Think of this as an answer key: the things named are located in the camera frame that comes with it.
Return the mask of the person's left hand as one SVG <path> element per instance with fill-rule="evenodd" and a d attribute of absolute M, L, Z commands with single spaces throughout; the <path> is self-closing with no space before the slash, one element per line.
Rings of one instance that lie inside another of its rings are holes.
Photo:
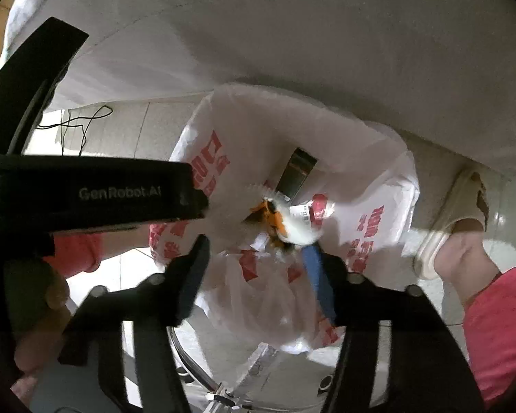
<path fill-rule="evenodd" d="M 66 279 L 49 263 L 46 268 L 51 277 L 43 293 L 43 310 L 30 328 L 18 337 L 13 355 L 22 377 L 11 390 L 26 407 L 30 406 L 39 375 L 58 356 L 63 331 L 72 318 L 67 307 L 69 288 Z"/>

